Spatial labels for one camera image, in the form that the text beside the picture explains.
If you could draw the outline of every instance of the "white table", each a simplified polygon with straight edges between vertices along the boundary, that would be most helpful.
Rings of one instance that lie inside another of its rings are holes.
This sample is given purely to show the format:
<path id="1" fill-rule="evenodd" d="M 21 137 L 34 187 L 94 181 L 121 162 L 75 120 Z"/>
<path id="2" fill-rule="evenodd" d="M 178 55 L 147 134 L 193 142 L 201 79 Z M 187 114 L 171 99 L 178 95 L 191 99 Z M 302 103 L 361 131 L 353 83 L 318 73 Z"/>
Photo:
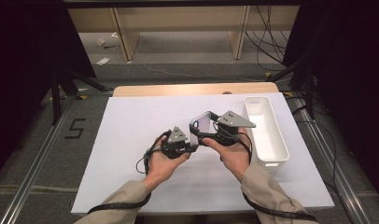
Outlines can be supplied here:
<path id="1" fill-rule="evenodd" d="M 72 209 L 85 215 L 127 180 L 141 180 L 135 165 L 154 139 L 178 126 L 189 138 L 191 119 L 205 111 L 242 114 L 247 96 L 268 96 L 287 144 L 290 159 L 274 174 L 286 194 L 305 208 L 334 203 L 303 142 L 281 93 L 112 97 Z M 251 211 L 240 184 L 211 148 L 199 147 L 174 175 L 152 193 L 143 215 L 212 214 Z"/>

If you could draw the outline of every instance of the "black cable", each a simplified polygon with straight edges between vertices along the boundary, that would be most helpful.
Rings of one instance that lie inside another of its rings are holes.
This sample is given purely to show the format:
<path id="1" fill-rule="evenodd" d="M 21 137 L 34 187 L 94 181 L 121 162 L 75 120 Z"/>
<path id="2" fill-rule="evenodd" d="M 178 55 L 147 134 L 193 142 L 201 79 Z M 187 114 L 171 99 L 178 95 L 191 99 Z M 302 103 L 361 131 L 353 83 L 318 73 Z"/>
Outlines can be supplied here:
<path id="1" fill-rule="evenodd" d="M 291 99 L 304 99 L 305 97 L 303 96 L 290 96 L 288 98 L 286 98 L 286 100 L 291 100 Z"/>
<path id="2" fill-rule="evenodd" d="M 213 122 L 213 128 L 217 133 L 219 133 L 219 135 L 223 136 L 224 138 L 231 139 L 234 141 L 237 141 L 237 139 L 239 139 L 237 135 L 227 132 L 224 128 L 218 125 L 217 122 Z"/>
<path id="3" fill-rule="evenodd" d="M 250 36 L 248 35 L 247 32 L 245 32 L 246 36 L 248 37 L 248 39 L 251 41 L 251 43 L 253 43 L 253 45 L 259 49 L 260 51 L 262 51 L 264 54 L 268 55 L 270 58 L 274 59 L 275 61 L 277 61 L 278 63 L 282 63 L 281 61 L 279 61 L 278 59 L 276 59 L 274 56 L 272 56 L 271 54 L 269 54 L 268 52 L 266 52 L 264 49 L 260 48 L 254 41 L 253 39 L 250 38 Z"/>
<path id="4" fill-rule="evenodd" d="M 288 41 L 288 38 L 285 36 L 285 34 L 283 34 L 282 31 L 280 31 L 280 34 L 282 34 L 282 36 L 286 39 L 286 41 Z"/>
<path id="5" fill-rule="evenodd" d="M 103 48 L 104 49 L 113 49 L 113 48 L 117 48 L 117 47 L 119 47 L 119 45 L 117 45 L 117 46 L 104 46 Z"/>
<path id="6" fill-rule="evenodd" d="M 337 148 L 336 148 L 336 144 L 335 144 L 335 140 L 334 140 L 334 137 L 332 135 L 332 133 L 329 131 L 329 129 L 327 129 L 325 126 L 319 124 L 319 123 L 316 123 L 314 121 L 305 121 L 305 120 L 295 120 L 295 122 L 297 123 L 310 123 L 310 124 L 314 124 L 316 125 L 317 127 L 321 127 L 322 129 L 324 129 L 330 136 L 330 139 L 332 141 L 332 146 L 333 146 L 333 151 L 334 151 L 334 155 L 333 155 L 333 165 L 332 165 L 332 184 L 330 184 L 329 182 L 327 182 L 326 180 L 323 179 L 323 182 L 329 186 L 332 190 L 334 190 L 334 192 L 337 194 L 338 196 L 338 200 L 340 201 L 342 207 L 344 208 L 344 212 L 346 213 L 346 216 L 347 218 L 349 219 L 350 223 L 354 223 L 352 218 L 350 217 L 349 215 L 349 212 L 347 211 L 347 208 L 346 206 L 344 205 L 344 202 L 343 202 L 343 199 L 341 197 L 341 194 L 339 193 L 338 191 L 338 188 L 336 186 L 336 181 L 335 181 L 335 176 L 336 176 L 336 160 L 337 160 Z"/>
<path id="7" fill-rule="evenodd" d="M 279 45 L 271 44 L 271 43 L 267 42 L 266 40 L 262 40 L 261 38 L 259 38 L 259 37 L 256 35 L 256 33 L 255 33 L 254 31 L 252 31 L 252 32 L 253 32 L 253 36 L 255 36 L 259 41 L 262 41 L 262 43 L 264 43 L 264 44 L 266 44 L 266 45 L 269 45 L 269 46 L 277 46 L 277 47 L 280 48 L 280 49 L 285 49 L 285 47 L 283 47 L 283 46 L 279 46 Z"/>
<path id="8" fill-rule="evenodd" d="M 154 147 L 157 145 L 157 143 L 165 136 L 169 134 L 169 131 L 168 132 L 164 132 L 162 133 L 156 140 L 155 142 L 152 144 L 152 146 L 146 151 L 146 153 L 144 154 L 143 158 L 140 159 L 137 164 L 136 164 L 136 171 L 140 174 L 145 174 L 147 175 L 148 174 L 148 169 L 149 169 L 149 158 L 151 157 L 152 153 L 156 152 L 156 151 L 160 151 L 160 150 L 154 150 Z M 139 171 L 138 169 L 138 164 L 139 162 L 143 160 L 144 161 L 144 168 L 145 168 L 145 172 L 141 172 Z"/>
<path id="9" fill-rule="evenodd" d="M 306 105 L 300 106 L 297 109 L 295 109 L 294 111 L 292 111 L 291 114 L 295 115 L 298 111 L 303 110 L 305 108 L 306 108 Z"/>
<path id="10" fill-rule="evenodd" d="M 287 90 L 287 91 L 291 91 L 291 90 Z M 285 91 L 285 90 L 279 90 L 279 92 L 283 92 L 283 93 L 284 93 L 284 92 L 286 92 L 286 91 Z"/>
<path id="11" fill-rule="evenodd" d="M 270 208 L 263 207 L 259 204 L 251 202 L 244 193 L 243 193 L 243 196 L 245 197 L 246 202 L 250 206 L 252 206 L 255 210 L 262 212 L 264 214 L 274 216 L 274 217 L 283 217 L 283 218 L 290 218 L 290 219 L 316 221 L 316 218 L 312 215 L 309 215 L 306 213 L 292 213 L 292 212 L 284 212 L 284 211 L 278 211 L 278 210 L 270 209 Z"/>
<path id="12" fill-rule="evenodd" d="M 90 213 L 96 212 L 96 211 L 102 211 L 102 210 L 127 210 L 127 209 L 136 209 L 143 207 L 146 203 L 148 203 L 149 199 L 151 198 L 151 193 L 147 195 L 145 200 L 143 200 L 140 203 L 104 203 L 97 206 L 94 206 L 87 215 Z"/>
<path id="13" fill-rule="evenodd" d="M 253 157 L 253 143 L 251 142 L 250 137 L 246 133 L 239 133 L 243 134 L 247 137 L 248 141 L 250 141 L 250 148 L 241 140 L 239 139 L 239 143 L 247 150 L 248 153 L 248 163 L 251 163 L 251 158 Z"/>
<path id="14" fill-rule="evenodd" d="M 247 34 L 247 32 L 246 32 L 246 35 L 247 35 L 247 37 L 250 39 L 250 41 L 254 44 L 254 46 L 257 47 L 257 64 L 259 65 L 259 67 L 261 67 L 261 68 L 267 70 L 266 68 L 264 68 L 264 67 L 260 64 L 260 59 L 259 59 L 260 49 L 262 49 L 260 46 L 261 46 L 261 44 L 262 44 L 262 42 L 263 42 L 263 38 L 265 37 L 265 33 L 266 33 L 266 29 L 264 30 L 264 32 L 263 32 L 263 34 L 262 34 L 262 38 L 260 39 L 260 43 L 259 43 L 258 45 L 256 45 L 256 43 L 254 43 L 254 42 L 252 41 L 252 39 L 251 39 L 250 36 Z"/>
<path id="15" fill-rule="evenodd" d="M 276 50 L 276 46 L 277 45 L 277 42 L 276 40 L 274 39 L 274 36 L 272 35 L 272 27 L 271 27 L 271 14 L 272 14 L 272 7 L 271 6 L 268 6 L 268 23 L 267 23 L 267 29 L 268 29 L 268 32 L 269 32 L 269 35 L 271 36 L 271 39 L 272 39 L 272 43 L 274 42 L 275 45 L 274 45 L 274 51 L 276 52 L 276 55 L 277 57 L 280 59 L 280 56 L 279 56 L 279 53 L 277 52 Z M 285 55 L 283 54 L 282 50 L 280 48 L 277 48 L 279 49 L 280 53 L 282 54 L 282 57 L 284 57 Z"/>
<path id="16" fill-rule="evenodd" d="M 262 22 L 264 23 L 264 26 L 265 26 L 265 31 L 268 31 L 269 35 L 271 36 L 271 39 L 272 39 L 272 43 L 274 42 L 276 45 L 277 45 L 277 42 L 276 40 L 274 39 L 274 36 L 272 35 L 272 32 L 271 32 L 271 6 L 268 6 L 268 22 L 265 21 L 265 19 L 263 18 L 261 12 L 260 12 L 260 8 L 257 6 L 257 11 L 259 12 L 260 14 L 260 17 L 262 19 Z M 283 52 L 281 51 L 280 48 L 278 48 L 280 53 L 284 56 Z M 276 50 L 276 47 L 274 45 L 274 51 L 276 52 L 276 55 L 277 57 L 279 58 L 279 60 L 281 61 L 280 59 L 280 56 L 279 54 L 277 53 L 277 50 Z"/>
<path id="17" fill-rule="evenodd" d="M 271 71 L 271 72 L 281 72 L 283 71 L 282 69 L 269 69 L 261 65 L 260 60 L 259 60 L 259 51 L 257 50 L 257 65 L 261 67 L 263 70 L 266 71 Z"/>

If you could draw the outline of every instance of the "finger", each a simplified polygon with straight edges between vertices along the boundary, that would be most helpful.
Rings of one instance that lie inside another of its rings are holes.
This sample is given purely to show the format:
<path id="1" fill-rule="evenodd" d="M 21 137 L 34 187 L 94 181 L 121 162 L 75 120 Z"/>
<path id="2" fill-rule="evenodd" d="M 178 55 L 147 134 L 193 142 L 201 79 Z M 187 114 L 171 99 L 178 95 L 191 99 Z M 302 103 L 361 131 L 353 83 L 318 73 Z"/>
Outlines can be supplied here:
<path id="1" fill-rule="evenodd" d="M 202 141 L 204 142 L 205 145 L 213 148 L 215 151 L 221 154 L 223 146 L 220 145 L 218 142 L 216 142 L 215 140 L 211 138 L 204 138 Z"/>
<path id="2" fill-rule="evenodd" d="M 244 127 L 239 127 L 238 128 L 238 133 L 245 133 L 245 134 L 247 134 L 247 129 L 244 128 Z"/>
<path id="3" fill-rule="evenodd" d="M 176 158 L 177 164 L 180 165 L 184 161 L 186 161 L 190 157 L 190 154 L 188 152 L 182 154 L 180 157 Z"/>
<path id="4" fill-rule="evenodd" d="M 154 151 L 150 156 L 150 158 L 154 158 L 155 160 L 161 157 L 165 157 L 161 151 Z"/>
<path id="5" fill-rule="evenodd" d="M 160 146 L 164 140 L 166 140 L 166 136 L 162 137 L 162 138 L 160 139 L 160 141 L 158 141 L 157 146 Z"/>
<path id="6" fill-rule="evenodd" d="M 248 136 L 247 135 L 247 129 L 243 128 L 243 127 L 240 127 L 238 129 L 238 133 L 242 133 L 242 134 L 240 134 L 240 140 L 242 140 L 246 145 L 250 145 L 250 140 L 247 137 Z"/>

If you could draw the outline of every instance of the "white container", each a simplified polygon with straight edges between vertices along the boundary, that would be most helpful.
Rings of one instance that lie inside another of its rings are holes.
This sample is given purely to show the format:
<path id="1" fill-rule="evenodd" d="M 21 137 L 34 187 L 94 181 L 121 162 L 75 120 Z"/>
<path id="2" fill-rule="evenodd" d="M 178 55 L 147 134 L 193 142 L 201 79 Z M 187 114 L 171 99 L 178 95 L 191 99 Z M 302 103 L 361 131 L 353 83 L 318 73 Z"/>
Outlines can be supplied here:
<path id="1" fill-rule="evenodd" d="M 273 173 L 288 160 L 289 155 L 271 102 L 268 97 L 246 97 L 245 107 L 248 119 L 257 125 L 249 132 L 253 143 L 252 161 Z"/>

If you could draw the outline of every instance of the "forearm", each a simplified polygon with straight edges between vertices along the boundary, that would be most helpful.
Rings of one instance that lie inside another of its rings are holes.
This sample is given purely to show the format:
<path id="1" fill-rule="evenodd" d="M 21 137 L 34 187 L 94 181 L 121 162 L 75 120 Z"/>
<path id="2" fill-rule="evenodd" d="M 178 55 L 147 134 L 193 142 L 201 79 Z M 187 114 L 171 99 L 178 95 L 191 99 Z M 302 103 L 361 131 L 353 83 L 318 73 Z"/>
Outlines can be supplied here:
<path id="1" fill-rule="evenodd" d="M 146 199 L 147 188 L 140 181 L 128 181 L 120 189 L 106 198 L 105 203 L 139 203 Z M 125 209 L 125 210 L 102 210 L 93 212 L 79 221 L 76 224 L 84 223 L 134 223 L 137 212 L 140 208 Z"/>
<path id="2" fill-rule="evenodd" d="M 269 173 L 257 164 L 252 164 L 245 171 L 242 179 L 242 192 L 251 202 L 269 209 L 292 213 L 306 213 L 302 205 L 296 200 L 289 198 Z M 312 221 L 273 217 L 261 212 L 257 212 L 257 214 L 262 224 L 315 223 Z"/>

